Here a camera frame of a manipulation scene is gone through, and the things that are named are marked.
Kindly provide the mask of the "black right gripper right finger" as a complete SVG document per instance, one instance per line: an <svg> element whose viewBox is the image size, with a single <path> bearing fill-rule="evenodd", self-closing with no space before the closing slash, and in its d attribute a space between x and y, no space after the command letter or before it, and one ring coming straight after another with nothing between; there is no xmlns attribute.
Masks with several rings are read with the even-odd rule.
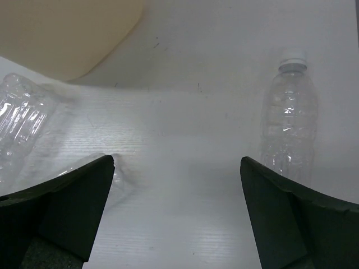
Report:
<svg viewBox="0 0 359 269"><path fill-rule="evenodd" d="M358 268L358 205L241 159L242 189L262 268Z"/></svg>

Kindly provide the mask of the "clear bottle with white cap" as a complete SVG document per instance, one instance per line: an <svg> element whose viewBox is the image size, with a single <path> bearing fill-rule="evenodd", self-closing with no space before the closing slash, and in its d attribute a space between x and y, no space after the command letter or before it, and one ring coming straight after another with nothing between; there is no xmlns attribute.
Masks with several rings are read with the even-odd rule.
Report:
<svg viewBox="0 0 359 269"><path fill-rule="evenodd" d="M296 182L309 182L314 163L318 100L303 49L283 51L264 96L260 162Z"/></svg>

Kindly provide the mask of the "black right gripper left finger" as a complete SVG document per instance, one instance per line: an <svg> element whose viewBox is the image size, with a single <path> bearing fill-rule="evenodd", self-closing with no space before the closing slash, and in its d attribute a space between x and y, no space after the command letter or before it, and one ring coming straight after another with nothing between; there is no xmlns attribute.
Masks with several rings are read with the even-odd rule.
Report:
<svg viewBox="0 0 359 269"><path fill-rule="evenodd" d="M1 268L82 268L113 181L103 155L71 172L1 196Z"/></svg>

